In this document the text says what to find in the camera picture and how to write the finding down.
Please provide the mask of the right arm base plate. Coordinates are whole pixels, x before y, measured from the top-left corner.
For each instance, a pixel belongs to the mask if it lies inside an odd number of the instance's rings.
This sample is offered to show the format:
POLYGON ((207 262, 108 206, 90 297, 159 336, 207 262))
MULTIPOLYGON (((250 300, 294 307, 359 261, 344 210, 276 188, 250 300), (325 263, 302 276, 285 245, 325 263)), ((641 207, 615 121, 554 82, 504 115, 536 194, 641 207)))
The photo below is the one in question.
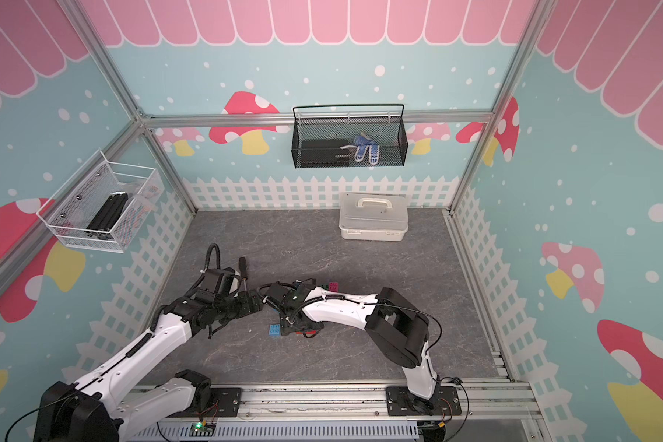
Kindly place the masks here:
POLYGON ((406 387, 385 389, 387 413, 390 416, 459 416, 462 406, 454 386, 438 387, 430 399, 411 394, 406 387))

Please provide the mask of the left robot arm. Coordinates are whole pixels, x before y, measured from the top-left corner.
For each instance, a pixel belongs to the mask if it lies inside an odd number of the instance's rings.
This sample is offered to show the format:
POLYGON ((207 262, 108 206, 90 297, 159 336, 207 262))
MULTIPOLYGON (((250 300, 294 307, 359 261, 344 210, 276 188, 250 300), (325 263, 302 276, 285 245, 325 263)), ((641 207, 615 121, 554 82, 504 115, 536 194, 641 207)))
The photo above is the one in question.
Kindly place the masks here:
POLYGON ((248 265, 221 265, 215 243, 206 251, 204 269, 181 297, 158 308, 148 328, 107 362, 71 384, 57 382, 33 410, 35 441, 126 441, 160 420, 181 412, 204 419, 217 411, 209 377, 194 370, 132 401, 126 396, 162 360, 197 333, 209 336, 232 320, 261 310, 247 290, 248 265))

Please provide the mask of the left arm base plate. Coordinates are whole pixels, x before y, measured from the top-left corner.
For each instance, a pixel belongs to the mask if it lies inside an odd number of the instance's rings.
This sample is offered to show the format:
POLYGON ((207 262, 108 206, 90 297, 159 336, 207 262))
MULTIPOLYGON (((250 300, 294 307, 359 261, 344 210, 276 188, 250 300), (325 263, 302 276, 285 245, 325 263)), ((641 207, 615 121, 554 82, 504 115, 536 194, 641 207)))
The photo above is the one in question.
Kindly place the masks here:
POLYGON ((185 412, 200 419, 237 417, 241 394, 241 388, 210 388, 208 392, 195 394, 193 404, 185 412))

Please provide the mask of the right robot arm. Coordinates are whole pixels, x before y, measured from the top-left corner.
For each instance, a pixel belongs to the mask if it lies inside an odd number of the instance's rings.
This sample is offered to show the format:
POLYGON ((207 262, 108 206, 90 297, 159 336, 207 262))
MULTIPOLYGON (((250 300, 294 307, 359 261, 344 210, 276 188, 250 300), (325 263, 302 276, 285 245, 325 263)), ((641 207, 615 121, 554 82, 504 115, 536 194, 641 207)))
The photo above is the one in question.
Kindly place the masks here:
POLYGON ((420 311, 396 290, 384 287, 378 294, 350 295, 312 283, 275 282, 256 290, 263 304, 279 314, 280 334, 312 339, 328 323, 362 330, 390 362, 403 369, 404 388, 387 391, 388 413, 440 415, 451 420, 462 414, 457 388, 462 381, 448 378, 448 387, 436 373, 430 349, 434 318, 420 311))

